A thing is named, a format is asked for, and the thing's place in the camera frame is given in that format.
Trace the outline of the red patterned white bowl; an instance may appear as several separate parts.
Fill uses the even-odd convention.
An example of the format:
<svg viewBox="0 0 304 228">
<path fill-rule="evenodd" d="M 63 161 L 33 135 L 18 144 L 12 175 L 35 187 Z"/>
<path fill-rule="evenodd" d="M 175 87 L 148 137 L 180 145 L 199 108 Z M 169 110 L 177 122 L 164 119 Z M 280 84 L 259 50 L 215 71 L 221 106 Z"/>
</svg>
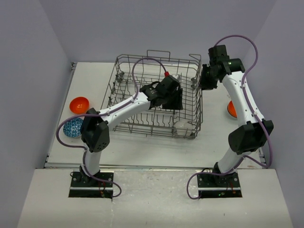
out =
<svg viewBox="0 0 304 228">
<path fill-rule="evenodd" d="M 69 138 L 77 138 L 81 135 L 82 118 L 74 118 L 63 126 L 63 133 Z"/>
</svg>

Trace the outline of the large orange bowl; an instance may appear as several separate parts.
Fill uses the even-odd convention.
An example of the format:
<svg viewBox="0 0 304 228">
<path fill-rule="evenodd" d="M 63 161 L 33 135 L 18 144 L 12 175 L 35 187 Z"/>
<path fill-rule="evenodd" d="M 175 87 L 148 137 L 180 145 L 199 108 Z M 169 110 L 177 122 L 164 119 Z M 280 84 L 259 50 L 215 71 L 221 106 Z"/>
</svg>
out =
<svg viewBox="0 0 304 228">
<path fill-rule="evenodd" d="M 69 110 L 74 114 L 85 114 L 89 107 L 89 100 L 83 96 L 74 98 L 69 104 Z"/>
</svg>

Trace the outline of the small orange bowl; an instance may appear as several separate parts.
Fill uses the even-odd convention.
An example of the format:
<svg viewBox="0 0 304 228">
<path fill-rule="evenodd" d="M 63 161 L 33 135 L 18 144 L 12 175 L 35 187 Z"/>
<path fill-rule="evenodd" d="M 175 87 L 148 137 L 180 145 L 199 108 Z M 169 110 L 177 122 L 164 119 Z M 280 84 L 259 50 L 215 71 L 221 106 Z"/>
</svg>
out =
<svg viewBox="0 0 304 228">
<path fill-rule="evenodd" d="M 237 118 L 237 113 L 236 113 L 236 110 L 234 108 L 234 105 L 233 105 L 233 102 L 230 101 L 227 105 L 227 110 L 228 110 L 228 113 L 234 117 L 234 118 Z"/>
</svg>

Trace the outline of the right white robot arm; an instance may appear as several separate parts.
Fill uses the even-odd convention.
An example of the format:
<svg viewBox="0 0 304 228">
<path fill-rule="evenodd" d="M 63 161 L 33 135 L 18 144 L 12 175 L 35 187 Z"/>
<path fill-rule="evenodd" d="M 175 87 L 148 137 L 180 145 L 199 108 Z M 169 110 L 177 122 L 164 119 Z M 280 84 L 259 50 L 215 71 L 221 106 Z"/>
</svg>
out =
<svg viewBox="0 0 304 228">
<path fill-rule="evenodd" d="M 224 186 L 228 174 L 233 173 L 250 153 L 270 144 L 274 129 L 271 120 L 266 120 L 257 107 L 246 80 L 246 73 L 240 59 L 221 59 L 203 64 L 199 81 L 201 90 L 217 88 L 221 82 L 226 88 L 237 114 L 238 128 L 228 136 L 229 148 L 224 157 L 214 165 L 212 182 Z"/>
</svg>

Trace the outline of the small white bowl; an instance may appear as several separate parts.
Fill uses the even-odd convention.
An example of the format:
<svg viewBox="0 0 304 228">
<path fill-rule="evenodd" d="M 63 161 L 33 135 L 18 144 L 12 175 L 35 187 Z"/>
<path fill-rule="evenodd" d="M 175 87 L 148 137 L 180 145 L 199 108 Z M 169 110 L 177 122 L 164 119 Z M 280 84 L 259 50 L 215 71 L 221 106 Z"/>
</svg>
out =
<svg viewBox="0 0 304 228">
<path fill-rule="evenodd" d="M 192 125 L 187 120 L 177 121 L 174 128 L 178 136 L 190 136 L 192 134 Z"/>
</svg>

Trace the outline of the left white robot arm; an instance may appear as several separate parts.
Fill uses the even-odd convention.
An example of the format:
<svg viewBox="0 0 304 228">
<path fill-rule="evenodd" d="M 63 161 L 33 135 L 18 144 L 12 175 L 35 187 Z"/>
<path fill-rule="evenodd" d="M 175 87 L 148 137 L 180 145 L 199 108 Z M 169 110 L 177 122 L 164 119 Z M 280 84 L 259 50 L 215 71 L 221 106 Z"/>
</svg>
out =
<svg viewBox="0 0 304 228">
<path fill-rule="evenodd" d="M 153 84 L 143 86 L 128 99 L 103 110 L 90 109 L 81 127 L 81 140 L 85 153 L 81 164 L 82 181 L 92 187 L 99 180 L 101 151 L 110 143 L 110 131 L 126 119 L 154 107 L 182 108 L 182 88 L 158 91 Z"/>
</svg>

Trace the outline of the grey wire dish rack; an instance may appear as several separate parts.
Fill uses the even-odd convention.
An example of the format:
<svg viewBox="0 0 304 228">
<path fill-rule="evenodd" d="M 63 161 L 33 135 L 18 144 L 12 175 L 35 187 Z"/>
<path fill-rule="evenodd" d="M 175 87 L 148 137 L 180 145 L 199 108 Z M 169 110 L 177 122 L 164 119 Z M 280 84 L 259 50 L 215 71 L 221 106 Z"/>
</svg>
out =
<svg viewBox="0 0 304 228">
<path fill-rule="evenodd" d="M 129 98 L 139 87 L 161 81 L 164 71 L 181 75 L 183 110 L 155 107 L 136 114 L 114 127 L 115 131 L 140 133 L 146 136 L 167 136 L 194 139 L 203 122 L 202 91 L 198 88 L 201 75 L 201 55 L 173 58 L 169 51 L 147 50 L 143 55 L 121 54 L 115 62 L 101 108 L 108 108 Z M 190 136 L 178 136 L 174 125 L 187 120 L 192 125 Z"/>
</svg>

